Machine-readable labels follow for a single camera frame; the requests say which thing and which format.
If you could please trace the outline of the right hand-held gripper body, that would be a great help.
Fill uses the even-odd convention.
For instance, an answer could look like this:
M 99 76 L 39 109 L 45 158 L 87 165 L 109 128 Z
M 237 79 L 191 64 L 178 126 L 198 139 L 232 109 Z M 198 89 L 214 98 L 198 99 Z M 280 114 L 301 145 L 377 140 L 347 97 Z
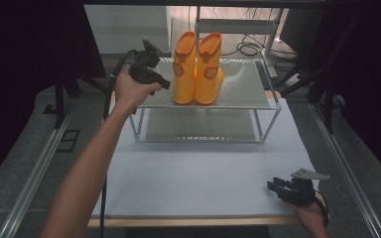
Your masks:
M 291 173 L 292 182 L 290 187 L 286 187 L 287 193 L 278 195 L 284 201 L 297 206 L 307 206 L 316 200 L 316 191 L 313 180 L 330 180 L 330 176 L 322 175 L 304 168 Z

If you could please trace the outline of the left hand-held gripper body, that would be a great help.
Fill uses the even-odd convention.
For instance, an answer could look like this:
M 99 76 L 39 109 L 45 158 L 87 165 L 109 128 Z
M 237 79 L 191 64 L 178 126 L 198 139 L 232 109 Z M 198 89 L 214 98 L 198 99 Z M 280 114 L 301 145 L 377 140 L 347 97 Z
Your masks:
M 134 56 L 134 62 L 129 67 L 129 75 L 141 84 L 161 83 L 162 77 L 154 71 L 160 61 L 161 50 L 148 39 L 143 40 L 144 50 Z

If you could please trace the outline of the yellow rain boot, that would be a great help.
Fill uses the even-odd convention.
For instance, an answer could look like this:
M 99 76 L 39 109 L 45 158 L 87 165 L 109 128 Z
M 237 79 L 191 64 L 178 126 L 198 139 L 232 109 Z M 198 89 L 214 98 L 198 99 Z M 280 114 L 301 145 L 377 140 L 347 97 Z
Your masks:
M 217 97 L 224 76 L 219 66 L 222 37 L 218 32 L 205 36 L 198 46 L 194 99 L 202 105 Z
M 174 101 L 179 104 L 192 102 L 195 85 L 195 32 L 185 32 L 177 41 L 173 70 Z

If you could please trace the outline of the two-tier metal shoe rack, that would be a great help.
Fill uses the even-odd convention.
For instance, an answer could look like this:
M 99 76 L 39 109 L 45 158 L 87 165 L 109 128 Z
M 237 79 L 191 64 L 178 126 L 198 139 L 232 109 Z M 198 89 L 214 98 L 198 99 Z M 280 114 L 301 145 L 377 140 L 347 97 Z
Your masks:
M 261 59 L 222 59 L 224 79 L 216 99 L 180 105 L 173 90 L 150 96 L 130 117 L 138 142 L 263 143 L 281 105 Z

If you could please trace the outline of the person's left hand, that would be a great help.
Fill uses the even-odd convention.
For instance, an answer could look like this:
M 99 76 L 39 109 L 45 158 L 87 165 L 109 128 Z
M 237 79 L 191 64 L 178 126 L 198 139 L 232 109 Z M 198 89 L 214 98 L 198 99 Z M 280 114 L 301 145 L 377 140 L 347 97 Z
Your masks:
M 151 92 L 162 89 L 157 82 L 141 84 L 135 81 L 129 74 L 129 68 L 129 64 L 122 65 L 115 83 L 115 109 L 127 115 L 140 106 Z

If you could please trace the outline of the person's right hand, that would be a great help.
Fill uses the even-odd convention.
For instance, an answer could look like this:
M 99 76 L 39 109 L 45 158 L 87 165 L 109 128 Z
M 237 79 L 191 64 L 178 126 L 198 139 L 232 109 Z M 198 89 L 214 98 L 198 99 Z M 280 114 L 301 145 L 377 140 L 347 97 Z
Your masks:
M 308 230 L 313 231 L 315 228 L 325 227 L 322 210 L 315 202 L 307 206 L 297 206 L 287 201 L 285 201 L 285 204 L 296 212 L 301 223 Z

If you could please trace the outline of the white cabinet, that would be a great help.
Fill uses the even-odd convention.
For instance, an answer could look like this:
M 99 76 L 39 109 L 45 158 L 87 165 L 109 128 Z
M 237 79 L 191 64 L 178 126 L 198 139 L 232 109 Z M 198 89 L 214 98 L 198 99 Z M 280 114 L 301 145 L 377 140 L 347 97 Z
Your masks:
M 170 13 L 166 6 L 85 5 L 101 54 L 142 50 L 148 39 L 164 53 L 170 50 Z

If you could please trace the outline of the white table mat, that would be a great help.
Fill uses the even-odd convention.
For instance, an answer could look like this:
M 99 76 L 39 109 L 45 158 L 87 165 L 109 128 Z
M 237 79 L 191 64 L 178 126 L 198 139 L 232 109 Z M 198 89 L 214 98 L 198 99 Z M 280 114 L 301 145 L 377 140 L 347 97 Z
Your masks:
M 273 178 L 312 170 L 285 99 L 265 143 L 137 143 L 126 124 L 108 171 L 109 217 L 291 215 Z

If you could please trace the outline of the black tripod stand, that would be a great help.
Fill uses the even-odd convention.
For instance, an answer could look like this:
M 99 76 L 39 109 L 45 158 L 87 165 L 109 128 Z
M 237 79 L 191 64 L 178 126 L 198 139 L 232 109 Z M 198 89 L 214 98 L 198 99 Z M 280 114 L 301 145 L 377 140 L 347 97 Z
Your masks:
M 333 133 L 331 117 L 334 96 L 334 85 L 331 73 L 335 68 L 337 59 L 342 54 L 344 46 L 348 42 L 348 39 L 358 25 L 360 19 L 361 16 L 356 12 L 348 14 L 347 19 L 340 22 L 340 30 L 335 30 L 320 50 L 306 59 L 300 59 L 284 76 L 284 78 L 276 84 L 276 87 L 278 88 L 280 85 L 287 82 L 290 77 L 295 75 L 299 70 L 306 68 L 309 65 L 309 61 L 317 60 L 319 57 L 322 57 L 323 61 L 317 70 L 306 74 L 302 79 L 291 86 L 287 86 L 283 89 L 278 88 L 277 91 L 282 96 L 287 96 L 301 87 L 312 83 L 313 85 L 308 91 L 306 99 L 310 103 L 317 103 L 322 97 L 324 97 L 323 124 L 330 134 Z
M 104 86 L 94 78 L 87 76 L 87 75 L 81 75 L 81 76 L 74 76 L 74 77 L 67 77 L 67 76 L 56 76 L 56 83 L 55 83 L 55 97 L 56 97 L 56 115 L 57 115 L 57 121 L 55 128 L 58 129 L 60 125 L 63 122 L 63 119 L 65 118 L 65 110 L 64 110 L 64 92 L 66 91 L 68 96 L 71 98 L 78 98 L 81 94 L 81 89 L 79 87 L 79 84 L 77 80 L 80 79 L 92 87 L 102 91 L 104 94 L 108 92 L 108 87 Z

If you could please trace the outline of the dark monitor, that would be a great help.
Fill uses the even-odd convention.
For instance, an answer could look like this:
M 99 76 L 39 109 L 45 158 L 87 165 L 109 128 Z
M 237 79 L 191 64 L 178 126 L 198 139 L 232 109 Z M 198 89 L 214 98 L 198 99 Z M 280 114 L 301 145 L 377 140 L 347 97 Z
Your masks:
M 280 39 L 300 57 L 308 56 L 313 48 L 323 10 L 290 9 Z

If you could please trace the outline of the aluminium floor rail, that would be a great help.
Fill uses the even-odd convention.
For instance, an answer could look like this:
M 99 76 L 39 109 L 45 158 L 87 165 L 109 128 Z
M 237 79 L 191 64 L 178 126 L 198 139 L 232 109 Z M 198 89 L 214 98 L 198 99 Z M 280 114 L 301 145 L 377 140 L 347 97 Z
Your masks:
M 331 134 L 324 125 L 322 115 L 319 107 L 315 104 L 309 103 L 309 107 L 315 117 L 317 126 L 319 127 L 325 141 L 330 147 L 331 153 L 334 157 L 335 163 L 345 181 L 345 184 L 357 206 L 359 212 L 373 238 L 381 238 L 381 222 L 377 213 L 373 209 L 371 202 L 366 197 L 363 189 L 361 188 L 353 170 L 351 169 L 344 153 L 342 152 L 336 138 Z
M 28 208 L 41 184 L 45 172 L 56 152 L 64 131 L 72 117 L 76 101 L 70 101 L 65 107 L 65 118 L 62 120 L 58 129 L 54 129 L 40 156 L 36 160 L 31 173 L 23 185 L 16 201 L 14 202 L 6 220 L 0 229 L 0 238 L 14 238 Z

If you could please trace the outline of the white metal frame stand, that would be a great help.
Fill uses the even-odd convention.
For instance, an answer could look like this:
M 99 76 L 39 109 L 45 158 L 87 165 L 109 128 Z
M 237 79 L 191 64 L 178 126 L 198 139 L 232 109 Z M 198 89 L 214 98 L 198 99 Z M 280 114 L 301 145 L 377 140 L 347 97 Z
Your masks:
M 200 7 L 197 6 L 194 31 L 197 36 L 199 36 L 200 33 L 211 32 L 266 36 L 267 42 L 265 48 L 261 51 L 261 56 L 269 76 L 272 79 L 276 79 L 278 74 L 271 62 L 270 54 L 283 12 L 283 9 L 279 9 L 273 20 L 202 19 L 200 17 Z

